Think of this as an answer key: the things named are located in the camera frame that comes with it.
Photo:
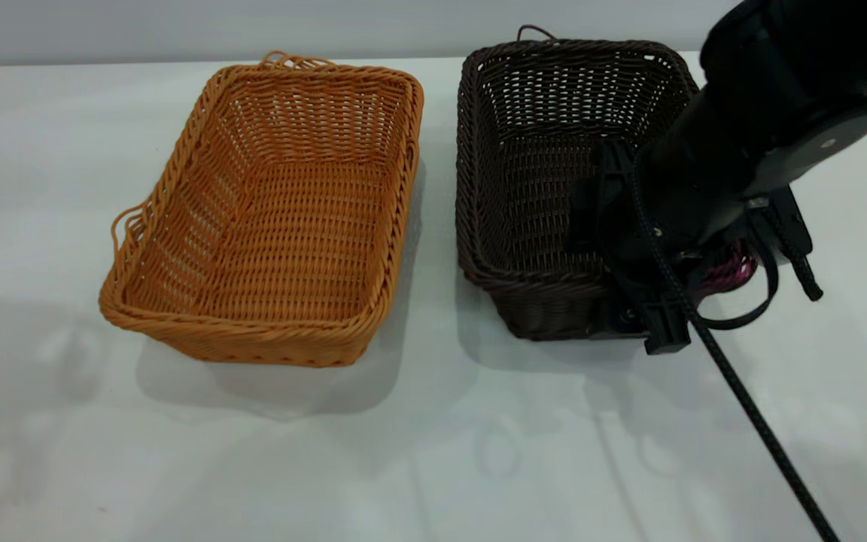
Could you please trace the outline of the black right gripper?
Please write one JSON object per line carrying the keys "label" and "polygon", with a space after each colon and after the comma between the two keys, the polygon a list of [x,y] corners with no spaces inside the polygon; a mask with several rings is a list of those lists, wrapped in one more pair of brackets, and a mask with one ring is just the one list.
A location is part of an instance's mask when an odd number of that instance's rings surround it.
{"label": "black right gripper", "polygon": [[569,198],[569,250],[598,250],[609,296],[595,308],[596,337],[646,337],[648,355],[678,353],[692,343],[689,319],[654,258],[630,266],[608,247],[600,217],[623,192],[634,154],[624,140],[605,140],[589,154],[592,173],[575,181]]}

